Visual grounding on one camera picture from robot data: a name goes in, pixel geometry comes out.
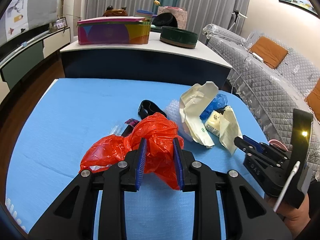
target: blue table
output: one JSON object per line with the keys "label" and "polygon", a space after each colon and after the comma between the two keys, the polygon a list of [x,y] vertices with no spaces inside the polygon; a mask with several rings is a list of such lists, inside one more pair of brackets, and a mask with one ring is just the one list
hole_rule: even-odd
{"label": "blue table", "polygon": [[[20,225],[29,232],[78,174],[80,161],[94,142],[108,135],[117,122],[124,123],[129,118],[139,120],[137,110],[142,100],[152,100],[164,109],[172,99],[179,100],[188,88],[114,79],[58,80],[31,113],[12,154],[6,197],[15,219],[21,220]],[[247,106],[239,98],[221,93],[227,95],[242,133],[267,142]],[[244,153],[238,149],[231,157],[218,138],[214,135],[212,138],[216,144],[212,149],[188,141],[185,149],[213,170],[237,170],[262,195],[262,189],[242,165]],[[125,193],[125,207],[128,240],[192,238],[193,192],[172,190],[156,175],[146,174],[139,192]],[[225,239],[223,219],[221,227]],[[97,240],[97,227],[94,239]]]}

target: orange cushion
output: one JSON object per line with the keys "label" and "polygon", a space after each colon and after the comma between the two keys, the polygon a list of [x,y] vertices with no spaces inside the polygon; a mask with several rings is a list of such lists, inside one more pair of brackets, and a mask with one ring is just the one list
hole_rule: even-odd
{"label": "orange cushion", "polygon": [[305,100],[320,121],[320,79]]}
{"label": "orange cushion", "polygon": [[288,54],[286,49],[263,36],[257,40],[250,50],[262,57],[264,63],[272,69],[275,69]]}

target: white power strip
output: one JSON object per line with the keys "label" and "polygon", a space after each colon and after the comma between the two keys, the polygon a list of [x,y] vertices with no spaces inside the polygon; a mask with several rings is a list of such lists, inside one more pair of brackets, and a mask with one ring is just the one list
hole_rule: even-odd
{"label": "white power strip", "polygon": [[258,61],[262,62],[263,63],[263,58],[260,57],[258,54],[256,53],[252,53],[253,57],[256,58]]}

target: gray couch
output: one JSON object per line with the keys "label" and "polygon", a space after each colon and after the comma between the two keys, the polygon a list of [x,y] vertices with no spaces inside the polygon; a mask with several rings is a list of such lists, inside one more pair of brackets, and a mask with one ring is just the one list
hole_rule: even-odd
{"label": "gray couch", "polygon": [[[210,24],[203,29],[208,46],[233,66],[228,80],[256,118],[267,139],[277,139],[292,149],[293,109],[312,110],[304,101],[320,78],[320,70],[303,55],[264,33],[255,31],[244,39]],[[276,69],[253,58],[249,49],[265,36],[289,53]],[[314,116],[308,165],[314,176],[320,166],[320,124]]]}

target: yellow tulip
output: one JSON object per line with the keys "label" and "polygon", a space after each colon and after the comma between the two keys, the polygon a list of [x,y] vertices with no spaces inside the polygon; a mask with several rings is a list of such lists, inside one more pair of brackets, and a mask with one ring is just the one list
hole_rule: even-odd
{"label": "yellow tulip", "polygon": [[154,2],[153,2],[155,5],[160,5],[161,6],[161,4],[160,4],[160,2],[159,1],[157,1],[157,0],[154,0]]}

